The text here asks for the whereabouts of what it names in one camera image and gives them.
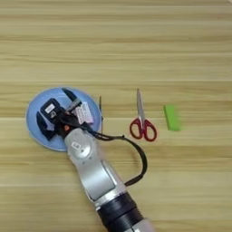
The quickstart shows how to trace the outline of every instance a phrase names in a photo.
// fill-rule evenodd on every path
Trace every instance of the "blue round dish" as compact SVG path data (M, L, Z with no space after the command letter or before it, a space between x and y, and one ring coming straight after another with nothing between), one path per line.
M85 92L77 89L67 89L71 90L82 102L88 102L94 120L91 126L93 130L97 131L101 127L102 115L96 102ZM41 145L51 150L66 151L67 148L61 136L57 135L48 141L40 132L36 122L36 113L50 98L55 98L64 108L67 108L71 104L71 100L65 95L62 87L41 92L29 103L26 111L26 125L32 138L34 138ZM46 118L44 119L48 125L48 128L52 129L53 125Z

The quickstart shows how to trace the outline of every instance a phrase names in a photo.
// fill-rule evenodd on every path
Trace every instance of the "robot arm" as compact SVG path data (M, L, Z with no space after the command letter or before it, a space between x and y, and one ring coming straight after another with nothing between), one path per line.
M63 137L84 191L109 232L154 232L152 224L137 209L124 183L103 158L103 152L90 133L92 130L89 125L85 123L82 129L76 117L72 116L71 111L82 102L71 91L63 91L72 104L64 109L54 98L47 101L36 114L41 133L48 140L57 134ZM54 125L54 130L48 129L44 117ZM124 137L123 139L137 151L141 151L137 144ZM141 174L128 181L127 186L138 182L146 172L146 157L142 161L145 165Z
M103 159L96 139L82 129L74 129L64 141L85 193L108 231L154 232L152 224L140 214L121 179Z

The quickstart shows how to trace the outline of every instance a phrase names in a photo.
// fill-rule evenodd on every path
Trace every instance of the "scissor blade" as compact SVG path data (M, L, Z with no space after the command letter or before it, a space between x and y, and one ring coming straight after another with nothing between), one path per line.
M138 109L138 116L141 122L145 121L145 115L143 111L143 103L142 103L142 97L140 89L137 90L137 109Z

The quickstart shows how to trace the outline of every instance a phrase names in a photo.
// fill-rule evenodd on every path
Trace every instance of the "green eraser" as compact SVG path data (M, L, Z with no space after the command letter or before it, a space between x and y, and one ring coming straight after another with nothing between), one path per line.
M165 105L164 113L169 131L180 131L180 122L174 105Z

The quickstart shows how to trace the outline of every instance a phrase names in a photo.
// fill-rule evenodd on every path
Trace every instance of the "scissors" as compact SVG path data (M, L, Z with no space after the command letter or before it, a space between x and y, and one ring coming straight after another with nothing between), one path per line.
M144 137L146 141L154 141L157 138L157 131L153 124L145 118L141 92L139 89L137 90L137 110L138 118L130 124L130 134L137 140L140 140L142 137ZM138 128L139 134L135 134L133 132L135 126ZM148 130L153 132L152 137L149 137Z

